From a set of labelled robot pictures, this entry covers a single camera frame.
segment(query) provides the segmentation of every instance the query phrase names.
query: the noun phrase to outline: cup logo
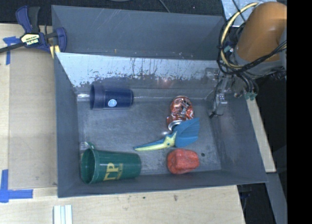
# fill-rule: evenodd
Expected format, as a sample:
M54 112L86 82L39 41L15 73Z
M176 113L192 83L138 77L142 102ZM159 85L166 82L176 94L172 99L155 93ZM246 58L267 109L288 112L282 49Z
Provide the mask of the cup logo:
M108 163L106 168L106 174L103 181L118 180L123 172L123 163L119 166L115 166L113 163Z

